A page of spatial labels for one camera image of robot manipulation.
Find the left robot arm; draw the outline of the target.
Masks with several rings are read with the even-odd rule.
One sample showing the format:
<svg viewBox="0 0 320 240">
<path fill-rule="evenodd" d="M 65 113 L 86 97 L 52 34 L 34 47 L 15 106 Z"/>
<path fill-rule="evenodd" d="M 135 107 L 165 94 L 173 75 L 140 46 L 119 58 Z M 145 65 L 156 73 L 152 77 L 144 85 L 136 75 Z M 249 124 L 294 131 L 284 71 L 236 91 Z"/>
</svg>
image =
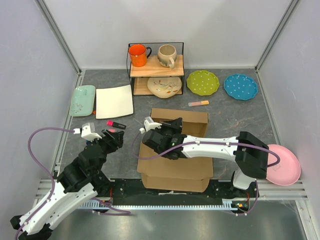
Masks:
<svg viewBox="0 0 320 240">
<path fill-rule="evenodd" d="M 110 192 L 111 182 L 102 172 L 102 166 L 108 154 L 123 146 L 124 132 L 106 129 L 99 135 L 85 124 L 71 133 L 80 135 L 88 144 L 57 179 L 50 178 L 51 189 L 35 207 L 10 220 L 16 230 L 16 240 L 47 240 L 60 222 L 80 205 Z"/>
</svg>

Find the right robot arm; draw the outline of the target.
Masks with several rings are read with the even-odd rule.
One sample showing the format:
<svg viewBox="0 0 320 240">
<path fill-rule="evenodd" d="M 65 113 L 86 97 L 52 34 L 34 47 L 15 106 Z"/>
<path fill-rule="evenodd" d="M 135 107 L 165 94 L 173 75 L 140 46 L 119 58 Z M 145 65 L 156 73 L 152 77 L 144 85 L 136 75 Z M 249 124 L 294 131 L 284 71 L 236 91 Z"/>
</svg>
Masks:
<svg viewBox="0 0 320 240">
<path fill-rule="evenodd" d="M 266 179 L 269 147 L 250 132 L 205 138 L 183 134 L 182 129 L 181 117 L 160 122 L 146 117 L 139 132 L 143 135 L 142 143 L 159 157 L 170 160 L 207 157 L 235 162 L 238 168 L 229 184 L 229 191 L 235 197 L 242 196 L 255 180 Z"/>
</svg>

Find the brown cardboard box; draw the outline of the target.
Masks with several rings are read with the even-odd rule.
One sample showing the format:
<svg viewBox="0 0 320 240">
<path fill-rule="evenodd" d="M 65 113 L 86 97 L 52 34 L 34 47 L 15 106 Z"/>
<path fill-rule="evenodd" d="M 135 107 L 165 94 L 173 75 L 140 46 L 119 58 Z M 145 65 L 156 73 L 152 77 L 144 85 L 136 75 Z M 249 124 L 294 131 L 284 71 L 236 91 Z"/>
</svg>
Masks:
<svg viewBox="0 0 320 240">
<path fill-rule="evenodd" d="M 201 138 L 205 137 L 209 124 L 208 113 L 198 111 L 152 108 L 150 117 L 155 122 L 182 118 L 182 133 Z M 147 189 L 198 193 L 206 190 L 214 175 L 210 157 L 139 159 L 137 171 Z"/>
</svg>

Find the orange pink eraser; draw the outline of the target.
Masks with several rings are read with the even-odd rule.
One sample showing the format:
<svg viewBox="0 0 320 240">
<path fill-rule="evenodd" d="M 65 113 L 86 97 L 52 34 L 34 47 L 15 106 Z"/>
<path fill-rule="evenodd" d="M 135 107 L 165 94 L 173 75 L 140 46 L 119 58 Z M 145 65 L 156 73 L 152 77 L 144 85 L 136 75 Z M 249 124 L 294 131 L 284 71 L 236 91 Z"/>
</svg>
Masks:
<svg viewBox="0 0 320 240">
<path fill-rule="evenodd" d="M 188 106 L 189 107 L 196 107 L 196 106 L 204 106 L 204 105 L 208 105 L 208 104 L 209 104 L 208 100 L 203 100 L 203 101 L 189 102 Z"/>
</svg>

